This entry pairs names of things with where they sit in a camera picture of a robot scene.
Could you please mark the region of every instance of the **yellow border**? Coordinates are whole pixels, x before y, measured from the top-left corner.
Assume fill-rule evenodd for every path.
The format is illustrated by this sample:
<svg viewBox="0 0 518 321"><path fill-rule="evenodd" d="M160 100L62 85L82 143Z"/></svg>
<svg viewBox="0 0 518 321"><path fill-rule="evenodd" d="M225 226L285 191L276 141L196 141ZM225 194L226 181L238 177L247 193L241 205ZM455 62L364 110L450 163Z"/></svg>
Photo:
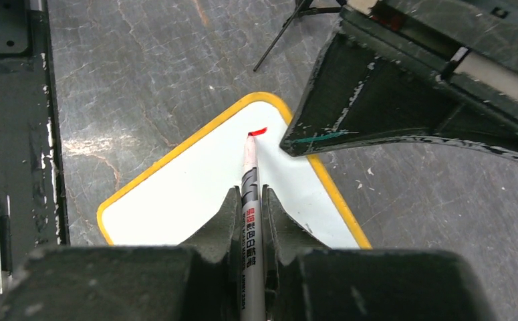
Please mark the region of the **yellow border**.
<svg viewBox="0 0 518 321"><path fill-rule="evenodd" d="M292 119L292 113L286 103L279 98L276 95L270 94L268 92L252 92L245 97L241 98L238 102L236 102L234 105L229 107L226 111L222 112L219 116L214 118L212 121L210 121L208 124L203 126L200 130L198 130L195 134L190 136L188 139L186 139L182 144L178 145L176 148L171 150L168 154L166 154L164 157L162 157L158 162L154 163L151 167L149 167L146 171L142 172L140 175L138 175L135 179L130 181L127 185L125 185L122 189L117 191L117 193L113 194L111 197L106 199L98 209L97 213L97 219L98 219L98 225L100 227L101 233L105 237L105 240L107 240L107 243L110 245L113 245L113 241L111 240L111 237L109 237L109 234L107 233L107 230L105 229L103 225L103 212L111 205L112 203L115 203L118 199L123 197L126 193L129 193L134 187L142 183L145 179L147 179L150 175L154 174L157 170L161 169L164 165L168 164L172 159L174 159L176 156L180 155L182 152L184 152L186 149L188 149L190 146L195 144L198 140L203 138L205 135L209 134L212 130L216 129L219 125L224 123L226 120L230 119L233 115L238 113L243 108L247 107L253 102L267 102L280 112L280 115L282 115L282 118L284 118L284 121L289 124L290 120ZM334 184L334 181L330 177L330 174L326 171L326 168L321 163L319 158L315 155L309 155L307 156L308 160L310 161L310 164L312 165L317 177L321 181L322 185L326 188L326 191L328 192L328 195L334 202L334 205L340 212L340 215L342 216L345 224L348 226L348 229L350 230L351 234L357 241L357 244L362 249L370 249L371 244L369 243L369 240L365 236L365 233L363 233L363 230L361 230L361 227L359 226L359 223L357 223L357 220L355 220L355 217L353 216L353 213L351 210L349 210L349 207L347 206L347 203L345 202L344 198L342 197L342 194L339 192L338 188L336 187L336 184Z"/></svg>

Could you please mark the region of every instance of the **marker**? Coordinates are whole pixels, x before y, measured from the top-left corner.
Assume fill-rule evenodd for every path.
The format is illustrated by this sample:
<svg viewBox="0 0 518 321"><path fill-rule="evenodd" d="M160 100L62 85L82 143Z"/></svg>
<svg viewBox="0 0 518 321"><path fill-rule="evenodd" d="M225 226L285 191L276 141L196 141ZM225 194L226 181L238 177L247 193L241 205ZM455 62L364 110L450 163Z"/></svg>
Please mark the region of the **marker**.
<svg viewBox="0 0 518 321"><path fill-rule="evenodd" d="M241 321L266 321L265 277L263 273L263 230L259 166L255 136L250 132L244 147L241 179Z"/></svg>

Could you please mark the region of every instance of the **red ink mark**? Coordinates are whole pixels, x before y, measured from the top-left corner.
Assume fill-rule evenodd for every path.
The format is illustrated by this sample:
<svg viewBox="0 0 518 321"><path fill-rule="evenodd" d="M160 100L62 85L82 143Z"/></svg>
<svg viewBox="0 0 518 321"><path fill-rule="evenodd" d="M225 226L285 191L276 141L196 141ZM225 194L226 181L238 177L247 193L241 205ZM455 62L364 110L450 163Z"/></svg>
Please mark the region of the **red ink mark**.
<svg viewBox="0 0 518 321"><path fill-rule="evenodd" d="M256 130L255 132L249 132L249 136L259 136L267 132L267 128Z"/></svg>

